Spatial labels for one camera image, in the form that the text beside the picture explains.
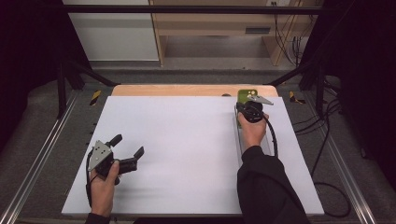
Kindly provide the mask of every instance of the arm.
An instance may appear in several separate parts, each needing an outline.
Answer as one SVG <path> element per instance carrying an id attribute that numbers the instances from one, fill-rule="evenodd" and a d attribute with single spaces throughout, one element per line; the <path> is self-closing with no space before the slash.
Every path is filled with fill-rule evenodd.
<path id="1" fill-rule="evenodd" d="M 309 223 L 282 162 L 262 152 L 260 143 L 265 136 L 265 121 L 249 123 L 241 114 L 238 119 L 246 146 L 237 180 L 239 204 L 245 222 Z"/>
<path id="2" fill-rule="evenodd" d="M 114 183 L 119 174 L 120 163 L 114 161 L 106 180 L 95 170 L 91 172 L 92 210 L 88 214 L 86 224 L 107 224 L 113 208 Z"/>

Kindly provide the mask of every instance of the hand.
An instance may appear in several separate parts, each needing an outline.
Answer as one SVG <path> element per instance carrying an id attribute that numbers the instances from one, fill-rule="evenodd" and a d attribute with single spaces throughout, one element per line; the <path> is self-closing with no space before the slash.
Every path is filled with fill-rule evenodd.
<path id="1" fill-rule="evenodd" d="M 266 133 L 267 122 L 265 122 L 265 119 L 256 123 L 250 123 L 245 119 L 242 113 L 238 113 L 238 120 L 242 127 L 242 135 L 245 144 L 244 150 L 253 146 L 259 146 Z"/>
<path id="2" fill-rule="evenodd" d="M 91 213 L 102 217 L 110 217 L 113 209 L 114 184 L 119 175 L 119 169 L 120 162 L 114 161 L 106 180 L 98 175 L 94 169 L 91 171 Z"/>

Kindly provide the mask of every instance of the gray carpet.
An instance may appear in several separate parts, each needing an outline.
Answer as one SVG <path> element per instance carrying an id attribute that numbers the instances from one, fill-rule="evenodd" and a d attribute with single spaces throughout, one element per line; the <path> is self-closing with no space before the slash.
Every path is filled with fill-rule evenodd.
<path id="1" fill-rule="evenodd" d="M 282 72 L 268 71 L 101 71 L 105 77 L 122 83 L 267 83 L 281 76 Z M 99 120 L 106 97 L 111 88 L 94 83 L 84 77 L 89 83 L 80 92 L 77 104 L 67 121 L 54 149 L 49 155 L 40 177 L 30 193 L 19 218 L 51 218 L 69 220 L 61 214 L 66 192 L 73 184 L 78 167 L 83 160 L 87 143 L 91 140 L 94 124 Z M 284 101 L 292 123 L 303 121 L 313 116 L 307 104 L 292 103 L 289 92 L 294 91 L 297 99 L 306 100 L 311 92 L 299 91 L 298 78 L 288 81 L 277 88 Z M 94 91 L 102 90 L 96 105 L 89 105 Z M 25 178 L 39 149 L 44 143 L 57 114 L 56 83 L 51 82 L 32 91 L 29 105 L 18 129 L 8 142 L 0 156 L 0 211 L 4 211 Z M 334 96 L 326 93 L 325 100 L 330 102 Z M 300 129 L 306 124 L 295 126 Z M 347 165 L 355 176 L 361 191 L 369 204 L 378 223 L 396 223 L 396 195 L 385 177 L 379 171 L 375 161 L 363 159 L 359 143 L 356 142 L 351 128 L 342 113 L 331 116 L 331 133 Z M 322 137 L 318 131 L 298 135 L 298 140 L 308 169 L 311 170 Z M 344 189 L 334 168 L 328 151 L 324 150 L 314 175 L 314 181 L 333 184 Z M 326 211 L 332 214 L 342 214 L 347 205 L 339 192 L 326 187 L 318 187 L 319 198 Z M 313 223 L 360 223 L 352 208 L 347 217 L 329 216 L 311 217 Z"/>

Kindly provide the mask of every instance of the white tabletop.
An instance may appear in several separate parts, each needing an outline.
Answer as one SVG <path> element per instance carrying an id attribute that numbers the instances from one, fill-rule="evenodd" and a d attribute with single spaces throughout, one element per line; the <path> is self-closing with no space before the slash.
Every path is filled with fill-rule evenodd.
<path id="1" fill-rule="evenodd" d="M 323 209 L 290 119 L 280 97 L 264 112 L 276 132 L 279 158 L 285 165 L 308 215 Z M 235 121 L 235 97 L 110 96 L 87 149 L 121 133 L 114 148 L 117 159 L 131 158 L 140 148 L 145 155 L 137 171 L 125 174 L 116 186 L 113 214 L 133 217 L 240 216 L 236 174 L 241 165 Z M 263 149 L 273 154 L 270 132 Z M 85 192 L 85 160 L 63 214 L 86 216 L 91 211 Z"/>

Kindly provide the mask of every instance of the wall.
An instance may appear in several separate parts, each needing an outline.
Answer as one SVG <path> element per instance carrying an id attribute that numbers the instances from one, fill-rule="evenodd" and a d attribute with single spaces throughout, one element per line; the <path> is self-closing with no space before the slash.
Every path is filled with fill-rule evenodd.
<path id="1" fill-rule="evenodd" d="M 65 5 L 148 5 L 147 0 L 64 0 Z M 69 14 L 90 61 L 158 61 L 149 14 Z"/>

